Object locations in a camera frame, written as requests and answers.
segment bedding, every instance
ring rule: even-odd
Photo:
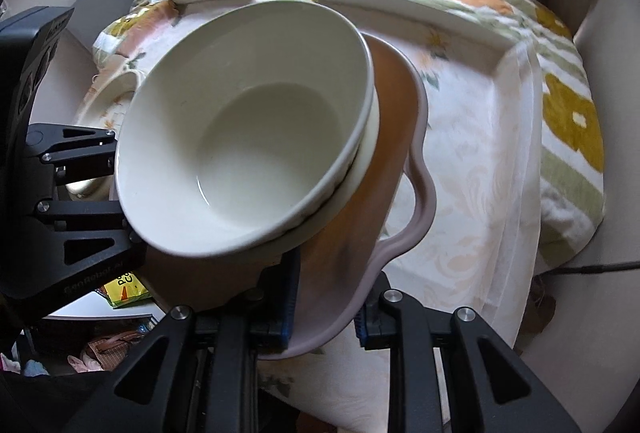
[[[154,16],[164,0],[135,0],[94,43],[105,65],[127,31]],[[571,32],[534,0],[412,0],[455,13],[514,40],[531,40],[542,67],[541,230],[535,273],[561,265],[591,239],[604,214],[604,150],[582,60]],[[419,72],[430,75],[434,62]]]

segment bowl bottom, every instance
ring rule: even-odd
[[[299,203],[345,142],[337,114],[319,93],[298,84],[256,86],[204,133],[196,180],[220,219],[258,229]]]

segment brown bag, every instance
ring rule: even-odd
[[[103,369],[113,370],[127,356],[129,350],[144,337],[137,331],[123,332],[115,336],[102,336],[87,343],[84,351],[100,363]]]

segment bowl rim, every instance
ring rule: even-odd
[[[301,216],[303,216],[303,209],[308,206],[312,206],[321,201],[322,197],[326,196],[326,192],[331,187],[331,184],[335,182],[336,177],[339,176],[341,169],[343,169],[350,158],[354,156],[357,151],[357,148],[360,143],[360,139],[364,132],[364,128],[367,124],[367,119],[369,118],[369,112],[372,106],[373,94],[374,94],[374,71],[373,71],[373,62],[371,58],[371,53],[369,50],[369,46],[367,45],[363,35],[356,28],[356,26],[344,15],[339,12],[318,3],[314,3],[308,0],[262,0],[255,3],[251,3],[245,6],[241,6],[237,9],[231,10],[229,12],[223,13],[220,16],[202,24],[194,31],[190,32],[183,39],[178,41],[174,47],[172,47],[162,58],[156,63],[156,65],[146,74],[146,79],[144,83],[140,86],[140,89],[134,95],[134,98],[131,101],[127,114],[131,114],[132,110],[135,110],[135,106],[140,102],[139,99],[142,95],[144,95],[147,88],[150,87],[149,79],[153,79],[154,71],[159,68],[162,64],[166,64],[172,58],[172,54],[175,54],[177,50],[189,44],[188,40],[190,37],[198,32],[206,32],[207,29],[211,29],[210,26],[213,24],[221,25],[222,22],[233,23],[235,18],[240,18],[247,16],[248,10],[274,10],[274,9],[289,9],[289,8],[305,8],[305,9],[316,9],[318,11],[324,11],[326,14],[331,15],[337,19],[339,19],[343,25],[345,25],[355,36],[356,41],[359,43],[358,46],[360,50],[364,54],[365,64],[366,64],[366,85],[364,92],[363,103],[360,106],[360,113],[358,114],[356,123],[351,129],[351,133],[349,134],[346,143],[341,149],[340,153],[332,162],[331,166],[324,172],[322,177],[316,182],[316,185],[300,200],[296,205],[291,207],[282,217],[271,222],[268,225],[263,225],[254,231],[249,233],[244,233],[243,235],[236,236],[235,238],[226,240],[222,247],[214,247],[215,242],[209,241],[206,245],[200,246],[198,248],[191,247],[190,249],[177,249],[176,247],[171,247],[164,243],[159,243],[159,241],[153,236],[153,232],[148,233],[148,229],[137,229],[136,228],[136,220],[140,221],[141,217],[146,218],[147,214],[140,214],[140,212],[133,208],[132,205],[129,204],[128,198],[128,190],[124,189],[119,181],[120,168],[122,167],[122,150],[123,145],[124,149],[127,149],[129,144],[129,132],[127,131],[127,127],[130,124],[127,124],[127,120],[129,118],[125,117],[125,120],[122,124],[122,128],[120,129],[120,139],[118,140],[117,148],[116,148],[116,158],[115,158],[115,168],[114,168],[114,177],[116,182],[116,188],[118,189],[118,196],[120,198],[120,204],[122,206],[122,210],[127,218],[127,221],[130,223],[132,228],[136,233],[142,238],[146,243],[153,246],[158,251],[161,251],[166,254],[170,254],[172,256],[182,256],[182,257],[193,257],[193,258],[214,258],[220,256],[228,256],[230,254],[239,253],[246,249],[250,249],[257,245],[260,245],[266,241],[270,241],[278,236],[281,236],[288,230],[295,228],[297,225],[291,225],[294,221]],[[221,25],[218,30],[225,30],[225,26]]]

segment white table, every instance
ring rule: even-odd
[[[151,299],[132,303],[123,308],[112,308],[100,294],[90,292],[49,314],[46,319],[90,321],[146,317],[154,317],[160,321],[164,317],[164,312]]]

